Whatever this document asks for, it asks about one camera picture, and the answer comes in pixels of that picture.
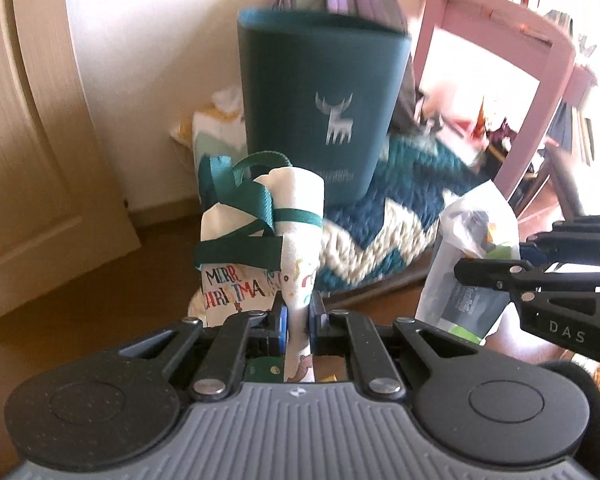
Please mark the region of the clear plastic snack bag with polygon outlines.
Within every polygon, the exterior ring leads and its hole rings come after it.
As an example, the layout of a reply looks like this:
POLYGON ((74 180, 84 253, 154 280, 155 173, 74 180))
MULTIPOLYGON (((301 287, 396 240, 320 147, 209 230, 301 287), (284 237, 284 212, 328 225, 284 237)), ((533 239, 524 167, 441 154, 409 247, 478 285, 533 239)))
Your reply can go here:
POLYGON ((469 270, 478 273, 487 261, 518 257, 517 219, 492 181, 452 200, 439 217, 434 258, 420 294, 416 320, 482 344, 498 329, 509 296, 490 285, 462 284, 455 277, 455 265, 466 259, 469 270))

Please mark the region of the white Christmas tote bag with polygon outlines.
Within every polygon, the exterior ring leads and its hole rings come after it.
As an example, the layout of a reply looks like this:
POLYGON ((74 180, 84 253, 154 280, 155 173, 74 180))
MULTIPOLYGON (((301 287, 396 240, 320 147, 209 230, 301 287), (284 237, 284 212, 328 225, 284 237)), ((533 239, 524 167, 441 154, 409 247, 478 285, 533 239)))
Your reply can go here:
POLYGON ((314 378, 309 304, 322 253, 324 180, 279 152, 239 162, 204 156, 198 165, 201 217, 194 265, 200 287, 188 312, 209 327, 231 315, 287 309, 284 378, 314 378))

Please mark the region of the teal trash bin with deer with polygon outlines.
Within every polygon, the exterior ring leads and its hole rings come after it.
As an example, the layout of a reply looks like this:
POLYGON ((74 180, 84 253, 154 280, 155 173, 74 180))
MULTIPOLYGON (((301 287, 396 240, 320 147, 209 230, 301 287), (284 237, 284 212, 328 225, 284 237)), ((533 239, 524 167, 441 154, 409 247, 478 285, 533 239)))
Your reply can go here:
POLYGON ((411 38, 352 15, 244 9, 237 18, 251 153, 276 151, 325 183, 329 206, 367 192, 411 38))

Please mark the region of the pink wooden desk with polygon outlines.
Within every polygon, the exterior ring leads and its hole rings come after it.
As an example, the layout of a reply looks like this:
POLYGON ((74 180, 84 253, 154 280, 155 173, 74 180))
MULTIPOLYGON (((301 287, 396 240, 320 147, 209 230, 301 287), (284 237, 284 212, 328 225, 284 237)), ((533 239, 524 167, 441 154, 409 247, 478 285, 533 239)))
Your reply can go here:
POLYGON ((426 0, 414 55, 425 74, 458 98, 486 98, 517 136, 494 178, 508 200, 528 169, 559 104, 583 106, 596 77, 577 62, 565 29, 509 0, 426 0))

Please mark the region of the teal white zigzag knitted blanket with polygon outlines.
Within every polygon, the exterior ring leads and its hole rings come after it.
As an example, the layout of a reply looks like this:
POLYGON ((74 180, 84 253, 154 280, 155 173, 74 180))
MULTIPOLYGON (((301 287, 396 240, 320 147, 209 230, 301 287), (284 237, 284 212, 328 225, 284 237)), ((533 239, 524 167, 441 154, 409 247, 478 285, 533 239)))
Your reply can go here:
POLYGON ((485 180, 433 136, 388 134, 366 194, 325 208, 315 288, 338 294, 406 270, 434 244, 442 210, 485 180))

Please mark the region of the beige wooden door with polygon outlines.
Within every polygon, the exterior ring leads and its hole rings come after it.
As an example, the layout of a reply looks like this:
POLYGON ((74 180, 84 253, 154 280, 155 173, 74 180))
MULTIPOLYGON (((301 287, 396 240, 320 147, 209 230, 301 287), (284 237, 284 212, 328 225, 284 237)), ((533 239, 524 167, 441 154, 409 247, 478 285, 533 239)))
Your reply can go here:
POLYGON ((0 0, 0 317, 139 244, 94 133, 66 0, 0 0))

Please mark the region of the white yellow folded bag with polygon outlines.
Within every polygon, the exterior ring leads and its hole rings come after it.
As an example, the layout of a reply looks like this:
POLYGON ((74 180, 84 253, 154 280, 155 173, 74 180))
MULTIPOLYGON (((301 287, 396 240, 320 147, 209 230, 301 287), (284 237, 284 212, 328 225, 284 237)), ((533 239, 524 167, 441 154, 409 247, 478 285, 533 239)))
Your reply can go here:
POLYGON ((193 174, 204 155, 244 158, 247 139, 242 88, 230 86, 214 92, 209 104, 184 115, 170 137, 180 146, 176 152, 184 167, 193 174))

